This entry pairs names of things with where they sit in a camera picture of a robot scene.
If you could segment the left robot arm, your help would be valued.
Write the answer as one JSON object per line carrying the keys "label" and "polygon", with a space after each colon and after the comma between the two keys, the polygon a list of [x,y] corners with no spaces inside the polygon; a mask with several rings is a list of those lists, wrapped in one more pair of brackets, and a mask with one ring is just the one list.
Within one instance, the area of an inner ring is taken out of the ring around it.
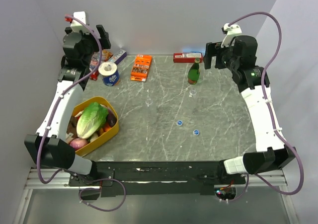
{"label": "left robot arm", "polygon": [[43,184],[41,168],[57,168],[80,175],[87,185],[98,181],[97,164],[76,154],[67,144],[67,128],[73,109],[85,90],[90,76],[89,65],[93,53],[110,49],[109,35],[102,25],[96,26],[99,35],[83,28],[67,27],[63,38],[64,55],[57,89],[49,111],[35,134],[27,135],[24,144],[36,164],[37,174]]}

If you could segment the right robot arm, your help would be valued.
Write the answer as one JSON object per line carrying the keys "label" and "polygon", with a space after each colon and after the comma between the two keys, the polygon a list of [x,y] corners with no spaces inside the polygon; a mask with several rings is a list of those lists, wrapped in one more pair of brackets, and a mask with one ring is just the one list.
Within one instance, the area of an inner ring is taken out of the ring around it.
{"label": "right robot arm", "polygon": [[232,73],[232,79],[247,105],[255,133],[255,152],[220,161],[217,177],[225,184],[236,174],[281,170],[295,158],[279,139],[282,129],[274,115],[270,82],[268,77],[261,81],[264,68],[256,65],[257,46],[257,40],[247,35],[234,37],[228,47],[222,47],[220,42],[206,44],[205,69],[211,68],[215,58],[215,68],[228,69]]}

